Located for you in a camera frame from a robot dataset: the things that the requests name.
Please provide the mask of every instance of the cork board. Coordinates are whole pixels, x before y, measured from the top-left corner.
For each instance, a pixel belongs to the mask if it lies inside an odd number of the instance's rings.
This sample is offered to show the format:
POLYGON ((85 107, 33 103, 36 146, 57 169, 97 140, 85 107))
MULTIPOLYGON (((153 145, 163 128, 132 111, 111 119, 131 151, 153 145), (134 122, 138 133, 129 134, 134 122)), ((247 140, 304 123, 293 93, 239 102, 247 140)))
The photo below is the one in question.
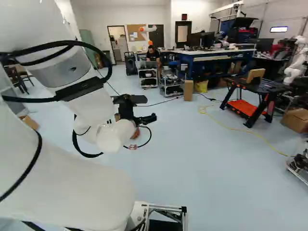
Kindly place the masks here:
POLYGON ((131 25, 126 25, 127 27, 127 33, 128 33, 128 40, 130 42, 134 41, 145 41, 145 38, 142 36, 142 34, 139 31, 139 28, 142 26, 146 26, 146 24, 131 24, 131 25))

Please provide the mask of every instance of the orange platform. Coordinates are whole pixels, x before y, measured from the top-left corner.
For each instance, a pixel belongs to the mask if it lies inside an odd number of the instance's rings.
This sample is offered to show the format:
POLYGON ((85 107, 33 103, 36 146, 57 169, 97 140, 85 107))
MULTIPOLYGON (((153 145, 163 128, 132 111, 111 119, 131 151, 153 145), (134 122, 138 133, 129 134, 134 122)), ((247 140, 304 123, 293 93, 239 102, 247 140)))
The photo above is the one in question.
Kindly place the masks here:
POLYGON ((235 101, 229 101, 227 104, 229 104, 232 108, 235 110, 240 111, 241 113, 246 114, 247 116, 252 116, 252 114, 257 109, 256 106, 248 103, 245 100, 235 100, 235 101))

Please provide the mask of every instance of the window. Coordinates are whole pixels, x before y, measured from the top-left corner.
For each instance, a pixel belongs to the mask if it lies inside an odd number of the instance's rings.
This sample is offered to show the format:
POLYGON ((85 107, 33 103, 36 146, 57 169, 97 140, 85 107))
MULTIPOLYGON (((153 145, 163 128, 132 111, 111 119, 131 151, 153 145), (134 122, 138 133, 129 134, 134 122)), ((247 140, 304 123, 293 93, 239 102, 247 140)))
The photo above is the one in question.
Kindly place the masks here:
POLYGON ((271 33, 277 33, 277 32, 287 32, 288 27, 287 26, 273 26, 270 28, 271 33))

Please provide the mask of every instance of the end effector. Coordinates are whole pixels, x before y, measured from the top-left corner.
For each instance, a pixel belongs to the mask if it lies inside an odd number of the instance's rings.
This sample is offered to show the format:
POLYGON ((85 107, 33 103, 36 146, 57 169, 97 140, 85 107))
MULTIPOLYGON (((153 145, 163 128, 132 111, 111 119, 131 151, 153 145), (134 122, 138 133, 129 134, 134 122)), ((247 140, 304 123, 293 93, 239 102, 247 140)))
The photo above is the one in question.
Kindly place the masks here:
POLYGON ((149 116, 135 117, 133 107, 138 103, 147 103, 148 99, 144 95, 120 95, 113 97, 114 104, 119 105, 119 115, 121 119, 133 121, 136 126, 140 124, 147 125, 157 120, 155 113, 149 116))

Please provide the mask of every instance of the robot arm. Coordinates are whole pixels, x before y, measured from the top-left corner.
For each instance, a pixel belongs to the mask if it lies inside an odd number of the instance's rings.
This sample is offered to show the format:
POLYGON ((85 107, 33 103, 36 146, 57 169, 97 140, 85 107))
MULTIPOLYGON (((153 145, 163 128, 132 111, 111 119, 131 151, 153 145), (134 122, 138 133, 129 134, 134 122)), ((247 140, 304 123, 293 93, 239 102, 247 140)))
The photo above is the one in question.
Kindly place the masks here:
MULTIPOLYGON (((33 76, 77 115, 77 133, 90 127, 85 139, 102 151, 117 151, 134 133, 138 120, 126 108, 121 120, 106 124, 114 115, 114 102, 103 88, 108 77, 96 77, 84 50, 72 45, 75 36, 55 2, 3 0, 0 12, 2 61, 11 58, 27 64, 33 76)), ((0 77, 5 75, 0 65, 0 77)), ((0 97, 0 121, 5 135, 0 139, 0 217, 123 231, 135 200, 129 177, 48 142, 16 117, 2 99, 5 97, 0 97)))
POLYGON ((286 78, 283 80, 284 84, 289 85, 293 80, 299 77, 303 71, 303 63, 308 60, 308 39, 302 36, 297 36, 295 44, 304 45, 303 49, 299 52, 298 59, 284 70, 286 78))

